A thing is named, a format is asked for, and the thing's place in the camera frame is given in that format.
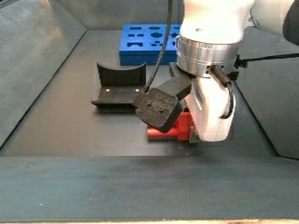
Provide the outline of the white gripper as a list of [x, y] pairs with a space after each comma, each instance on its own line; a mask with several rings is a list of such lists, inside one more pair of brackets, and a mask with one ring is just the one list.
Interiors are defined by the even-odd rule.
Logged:
[[191, 93], [184, 100], [199, 139], [204, 142], [223, 141], [228, 137], [234, 115], [222, 118], [230, 109], [230, 91], [218, 78], [196, 77], [191, 81]]

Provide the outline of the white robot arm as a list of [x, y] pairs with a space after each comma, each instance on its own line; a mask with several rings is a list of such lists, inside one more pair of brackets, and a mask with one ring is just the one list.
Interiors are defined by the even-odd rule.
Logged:
[[222, 141], [230, 133], [235, 95], [228, 74], [239, 63], [244, 30], [252, 26], [299, 46], [299, 0], [183, 0], [176, 66], [191, 75], [186, 97], [199, 138]]

